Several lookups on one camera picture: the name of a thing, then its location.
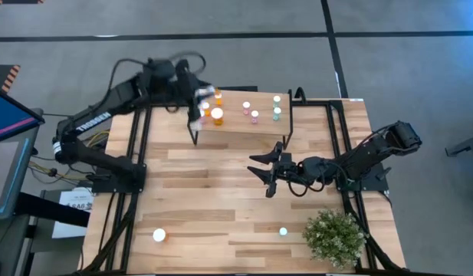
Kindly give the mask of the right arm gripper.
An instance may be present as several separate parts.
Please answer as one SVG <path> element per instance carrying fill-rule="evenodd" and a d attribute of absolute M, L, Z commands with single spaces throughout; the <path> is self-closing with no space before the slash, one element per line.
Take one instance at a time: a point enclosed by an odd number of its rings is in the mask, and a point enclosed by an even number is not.
<path fill-rule="evenodd" d="M 276 193 L 276 180 L 284 180 L 286 182 L 300 183 L 298 175 L 298 167 L 292 161 L 290 153 L 282 153 L 284 144 L 276 142 L 270 153 L 263 155 L 252 155 L 249 159 L 258 163 L 270 164 L 274 163 L 271 170 L 263 170 L 256 167 L 248 166 L 247 169 L 255 174 L 266 186 L 265 197 L 272 198 Z"/>

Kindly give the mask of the wooden shelf black metal frame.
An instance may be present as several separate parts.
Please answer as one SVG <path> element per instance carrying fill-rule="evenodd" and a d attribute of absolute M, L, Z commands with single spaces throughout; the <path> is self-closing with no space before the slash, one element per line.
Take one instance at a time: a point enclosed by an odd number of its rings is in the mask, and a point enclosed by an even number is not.
<path fill-rule="evenodd" d="M 284 144 L 288 144 L 294 131 L 292 99 L 290 92 L 287 92 L 286 94 L 271 94 L 243 90 L 221 91 L 221 106 L 218 106 L 215 103 L 214 97 L 210 97 L 204 101 L 210 104 L 210 110 L 216 107 L 223 109 L 223 124 L 221 126 L 216 126 L 212 121 L 211 113 L 209 117 L 205 117 L 205 124 L 202 125 L 202 128 L 199 131 L 190 130 L 189 125 L 187 124 L 193 143 L 197 143 L 199 132 L 212 131 L 280 136 L 283 139 Z M 273 120 L 273 97 L 276 95 L 281 97 L 281 103 L 279 106 L 281 108 L 281 118 L 279 121 Z M 245 101 L 248 101 L 251 104 L 249 115 L 243 114 L 242 104 Z M 251 112 L 253 110 L 259 112 L 257 123 L 251 122 Z"/>

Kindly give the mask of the monitor with blue screen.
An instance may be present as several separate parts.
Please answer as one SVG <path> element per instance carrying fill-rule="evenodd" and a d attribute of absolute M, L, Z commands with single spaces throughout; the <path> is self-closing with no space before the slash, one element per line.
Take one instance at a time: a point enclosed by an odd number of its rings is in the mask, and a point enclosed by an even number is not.
<path fill-rule="evenodd" d="M 0 142 L 44 123 L 42 115 L 0 90 Z"/>

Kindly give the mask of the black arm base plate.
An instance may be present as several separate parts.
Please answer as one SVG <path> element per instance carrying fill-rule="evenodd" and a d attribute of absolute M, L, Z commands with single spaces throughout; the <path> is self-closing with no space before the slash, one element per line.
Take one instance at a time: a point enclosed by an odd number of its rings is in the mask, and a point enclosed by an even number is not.
<path fill-rule="evenodd" d="M 99 168 L 95 174 L 87 175 L 93 183 L 92 192 L 142 192 L 146 180 L 146 165 L 135 164 L 133 169 L 108 170 Z"/>
<path fill-rule="evenodd" d="M 385 192 L 389 189 L 386 175 L 392 168 L 385 168 L 382 163 L 376 164 L 371 169 L 368 169 L 358 179 L 348 180 L 345 184 L 342 184 L 343 177 L 340 176 L 337 180 L 337 190 L 347 192 L 359 192 L 359 191 L 376 191 Z"/>

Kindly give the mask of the artificial green potted plant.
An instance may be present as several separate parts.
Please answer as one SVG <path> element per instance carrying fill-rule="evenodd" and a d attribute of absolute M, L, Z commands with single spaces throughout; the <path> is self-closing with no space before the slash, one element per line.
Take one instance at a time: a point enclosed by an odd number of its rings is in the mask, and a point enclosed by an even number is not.
<path fill-rule="evenodd" d="M 329 261 L 340 270 L 358 264 L 369 236 L 351 214 L 333 209 L 308 218 L 302 231 L 311 258 Z"/>

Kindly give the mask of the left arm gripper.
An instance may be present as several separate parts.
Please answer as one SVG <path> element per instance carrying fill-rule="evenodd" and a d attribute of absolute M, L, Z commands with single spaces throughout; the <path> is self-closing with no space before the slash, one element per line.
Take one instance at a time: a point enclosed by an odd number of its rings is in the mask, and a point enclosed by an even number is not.
<path fill-rule="evenodd" d="M 199 131 L 202 128 L 202 119 L 205 112 L 197 105 L 199 101 L 214 97 L 216 88 L 213 85 L 200 87 L 199 80 L 190 71 L 189 62 L 181 59 L 176 63 L 176 81 L 174 101 L 189 107 L 188 125 L 192 131 Z"/>

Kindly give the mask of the black metal rig frame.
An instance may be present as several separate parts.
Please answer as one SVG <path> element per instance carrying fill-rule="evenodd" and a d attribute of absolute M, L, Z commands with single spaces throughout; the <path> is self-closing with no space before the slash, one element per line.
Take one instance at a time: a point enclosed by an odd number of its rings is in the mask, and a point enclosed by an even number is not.
<path fill-rule="evenodd" d="M 333 158 L 326 107 L 295 107 L 292 159 Z M 128 274 L 320 273 L 335 271 L 312 261 L 301 232 L 322 209 L 342 209 L 335 185 L 293 196 L 278 182 L 266 199 L 262 181 L 247 166 L 268 169 L 250 155 L 268 153 L 281 138 L 204 132 L 192 144 L 186 111 L 152 111 L 144 163 L 147 181 L 139 195 Z M 363 192 L 370 231 L 398 266 L 405 267 L 392 209 L 378 192 Z M 285 227 L 288 234 L 279 235 Z M 153 231 L 163 228 L 165 242 Z"/>

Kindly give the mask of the grey table leg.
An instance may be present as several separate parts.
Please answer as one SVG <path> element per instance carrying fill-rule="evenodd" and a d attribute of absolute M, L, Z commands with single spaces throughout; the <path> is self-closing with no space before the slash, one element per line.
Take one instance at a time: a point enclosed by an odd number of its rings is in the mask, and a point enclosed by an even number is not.
<path fill-rule="evenodd" d="M 460 143 L 445 148 L 447 156 L 457 156 L 461 152 L 472 151 L 473 152 L 473 137 L 468 138 Z"/>

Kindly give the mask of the white paper sheet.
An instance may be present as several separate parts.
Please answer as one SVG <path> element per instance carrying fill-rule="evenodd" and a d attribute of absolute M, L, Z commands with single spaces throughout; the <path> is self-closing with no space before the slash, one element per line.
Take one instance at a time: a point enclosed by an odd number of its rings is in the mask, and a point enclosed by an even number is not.
<path fill-rule="evenodd" d="M 94 202 L 94 196 L 91 188 L 79 187 L 71 191 L 61 192 L 59 203 L 90 213 Z M 63 222 L 55 222 L 51 237 L 57 238 L 75 238 L 84 237 L 87 228 L 76 225 L 69 225 Z"/>

